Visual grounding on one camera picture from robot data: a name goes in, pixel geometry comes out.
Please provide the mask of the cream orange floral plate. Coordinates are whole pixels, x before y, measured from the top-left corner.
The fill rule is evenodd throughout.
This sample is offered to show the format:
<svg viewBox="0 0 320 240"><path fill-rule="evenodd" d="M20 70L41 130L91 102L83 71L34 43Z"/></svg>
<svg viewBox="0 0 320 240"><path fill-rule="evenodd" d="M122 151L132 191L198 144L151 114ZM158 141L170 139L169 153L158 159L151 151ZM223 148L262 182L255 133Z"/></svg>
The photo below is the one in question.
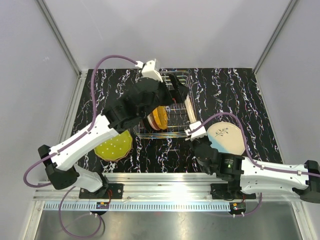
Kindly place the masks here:
<svg viewBox="0 0 320 240"><path fill-rule="evenodd" d="M187 112L187 115L189 118L189 122L191 124L195 123L197 120L196 120L196 116L195 116L195 113L193 110L192 102L191 102L189 96L186 97L186 99L184 101L184 105L185 105L185 109L186 109L186 112Z"/></svg>

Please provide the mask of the metal wire dish rack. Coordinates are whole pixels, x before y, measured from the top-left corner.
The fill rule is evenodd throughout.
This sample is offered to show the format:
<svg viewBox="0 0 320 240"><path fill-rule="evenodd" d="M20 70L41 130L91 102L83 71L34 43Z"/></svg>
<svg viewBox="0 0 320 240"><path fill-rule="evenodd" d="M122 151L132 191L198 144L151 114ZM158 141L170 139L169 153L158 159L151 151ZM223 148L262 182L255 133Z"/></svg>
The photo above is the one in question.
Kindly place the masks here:
<svg viewBox="0 0 320 240"><path fill-rule="evenodd" d="M141 139L186 138L185 129L197 121L190 74L186 70L176 70L161 71L160 75L170 91L175 89L170 78L170 76L174 76L175 80L188 89L188 99L183 103L174 103L165 107L166 129L155 130L150 126L145 126L147 121L142 121L133 128L133 131Z"/></svg>

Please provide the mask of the cream pink floral plate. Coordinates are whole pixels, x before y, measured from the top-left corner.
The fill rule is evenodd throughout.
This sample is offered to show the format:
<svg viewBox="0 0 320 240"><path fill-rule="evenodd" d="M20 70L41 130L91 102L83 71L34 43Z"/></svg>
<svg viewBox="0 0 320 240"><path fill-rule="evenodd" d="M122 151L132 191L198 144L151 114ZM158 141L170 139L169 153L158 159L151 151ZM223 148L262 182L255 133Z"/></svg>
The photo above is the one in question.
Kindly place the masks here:
<svg viewBox="0 0 320 240"><path fill-rule="evenodd" d="M151 114L149 114L145 119L142 120L144 127L148 131L157 130L154 124L154 119L152 118Z"/></svg>

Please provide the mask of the orange dotted scalloped plate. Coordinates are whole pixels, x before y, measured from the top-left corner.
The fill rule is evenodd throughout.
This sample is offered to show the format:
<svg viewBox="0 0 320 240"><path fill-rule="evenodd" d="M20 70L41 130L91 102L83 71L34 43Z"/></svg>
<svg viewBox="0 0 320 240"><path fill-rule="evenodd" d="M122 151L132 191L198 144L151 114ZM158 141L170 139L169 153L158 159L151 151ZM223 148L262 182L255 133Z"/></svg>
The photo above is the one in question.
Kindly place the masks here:
<svg viewBox="0 0 320 240"><path fill-rule="evenodd" d="M152 111L154 121L159 129L165 130L168 127L168 116L164 106L158 106Z"/></svg>

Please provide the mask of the cream beige floral plate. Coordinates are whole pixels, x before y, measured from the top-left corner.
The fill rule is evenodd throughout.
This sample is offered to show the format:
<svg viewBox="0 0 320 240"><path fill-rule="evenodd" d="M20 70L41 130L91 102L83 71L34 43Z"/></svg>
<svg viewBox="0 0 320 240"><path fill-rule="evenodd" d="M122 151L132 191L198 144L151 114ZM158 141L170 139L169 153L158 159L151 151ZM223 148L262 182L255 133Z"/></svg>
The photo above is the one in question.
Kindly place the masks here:
<svg viewBox="0 0 320 240"><path fill-rule="evenodd" d="M217 122L207 129L207 136L211 147L220 153L242 155L245 144L240 128L229 122Z"/></svg>

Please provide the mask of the green dotted scalloped plate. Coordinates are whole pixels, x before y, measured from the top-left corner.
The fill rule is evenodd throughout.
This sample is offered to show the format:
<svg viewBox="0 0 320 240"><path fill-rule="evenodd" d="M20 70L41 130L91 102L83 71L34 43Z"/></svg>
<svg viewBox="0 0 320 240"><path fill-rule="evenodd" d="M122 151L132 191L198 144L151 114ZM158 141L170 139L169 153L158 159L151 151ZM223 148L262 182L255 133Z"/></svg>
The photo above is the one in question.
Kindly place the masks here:
<svg viewBox="0 0 320 240"><path fill-rule="evenodd" d="M94 148L94 153L98 156L105 149L132 149L133 138L131 133L126 130L120 135L110 138Z"/></svg>

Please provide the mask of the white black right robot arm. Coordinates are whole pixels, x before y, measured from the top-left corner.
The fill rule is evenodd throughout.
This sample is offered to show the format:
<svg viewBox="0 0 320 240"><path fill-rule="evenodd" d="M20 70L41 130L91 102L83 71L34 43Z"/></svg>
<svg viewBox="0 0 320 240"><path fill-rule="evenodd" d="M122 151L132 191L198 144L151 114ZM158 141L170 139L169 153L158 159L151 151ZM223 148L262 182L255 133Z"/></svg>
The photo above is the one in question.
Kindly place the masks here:
<svg viewBox="0 0 320 240"><path fill-rule="evenodd" d="M227 182L226 192L233 199L255 193L294 196L308 203L320 202L320 165L307 160L304 164L278 164L219 152L207 136L190 141L190 148L207 175Z"/></svg>

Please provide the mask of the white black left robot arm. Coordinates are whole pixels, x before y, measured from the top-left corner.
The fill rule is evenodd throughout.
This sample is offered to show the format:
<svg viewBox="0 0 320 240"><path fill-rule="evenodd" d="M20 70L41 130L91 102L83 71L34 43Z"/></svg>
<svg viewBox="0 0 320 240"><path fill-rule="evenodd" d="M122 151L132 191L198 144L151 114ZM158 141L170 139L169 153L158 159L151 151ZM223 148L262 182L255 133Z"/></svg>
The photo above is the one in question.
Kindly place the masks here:
<svg viewBox="0 0 320 240"><path fill-rule="evenodd" d="M92 172L76 163L99 144L138 125L159 106L183 103L189 88L170 74L172 89L165 82L142 77L119 99L108 105L86 126L64 142L49 147L42 145L38 153L45 159L45 172L56 190L71 186L89 191L95 198L107 195L109 182L101 173Z"/></svg>

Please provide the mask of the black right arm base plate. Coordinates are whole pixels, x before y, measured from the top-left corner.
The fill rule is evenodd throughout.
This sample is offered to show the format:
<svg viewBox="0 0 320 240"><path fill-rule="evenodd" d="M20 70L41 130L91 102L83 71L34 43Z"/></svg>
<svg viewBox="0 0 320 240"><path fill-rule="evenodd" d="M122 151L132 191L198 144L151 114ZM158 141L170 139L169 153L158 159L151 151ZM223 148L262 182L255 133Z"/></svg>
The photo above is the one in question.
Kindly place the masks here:
<svg viewBox="0 0 320 240"><path fill-rule="evenodd" d="M253 194L244 194L240 190L229 191L228 185L226 183L212 183L210 185L210 194L213 199L233 201L233 200L255 200L257 195Z"/></svg>

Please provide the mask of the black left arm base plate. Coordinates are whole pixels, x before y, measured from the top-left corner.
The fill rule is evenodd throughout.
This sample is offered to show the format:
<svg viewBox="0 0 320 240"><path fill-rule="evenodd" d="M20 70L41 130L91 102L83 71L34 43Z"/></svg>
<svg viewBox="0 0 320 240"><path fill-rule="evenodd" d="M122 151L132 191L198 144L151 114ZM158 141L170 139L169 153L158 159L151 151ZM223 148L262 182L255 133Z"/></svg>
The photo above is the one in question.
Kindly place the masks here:
<svg viewBox="0 0 320 240"><path fill-rule="evenodd" d="M123 197L124 184L109 183L107 187L103 186L95 192L90 192L87 189L81 188L79 192L80 199L109 199L119 200Z"/></svg>

